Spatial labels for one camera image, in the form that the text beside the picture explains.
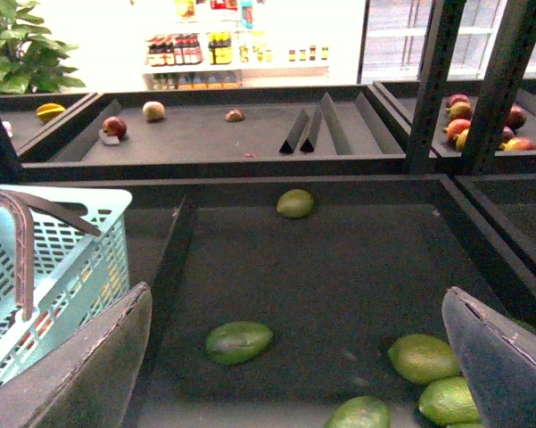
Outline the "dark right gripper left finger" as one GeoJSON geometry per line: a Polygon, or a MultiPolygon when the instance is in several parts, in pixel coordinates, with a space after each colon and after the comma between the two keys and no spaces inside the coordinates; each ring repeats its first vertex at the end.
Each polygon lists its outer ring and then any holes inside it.
{"type": "Polygon", "coordinates": [[[0,427],[118,427],[142,365],[150,286],[136,285],[57,349],[0,387],[0,427]]]}

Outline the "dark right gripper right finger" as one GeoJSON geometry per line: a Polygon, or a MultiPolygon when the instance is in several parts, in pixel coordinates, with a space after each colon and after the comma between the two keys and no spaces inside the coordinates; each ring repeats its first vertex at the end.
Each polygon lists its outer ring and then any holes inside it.
{"type": "Polygon", "coordinates": [[[443,324],[487,427],[536,427],[536,335],[458,287],[443,324]]]}

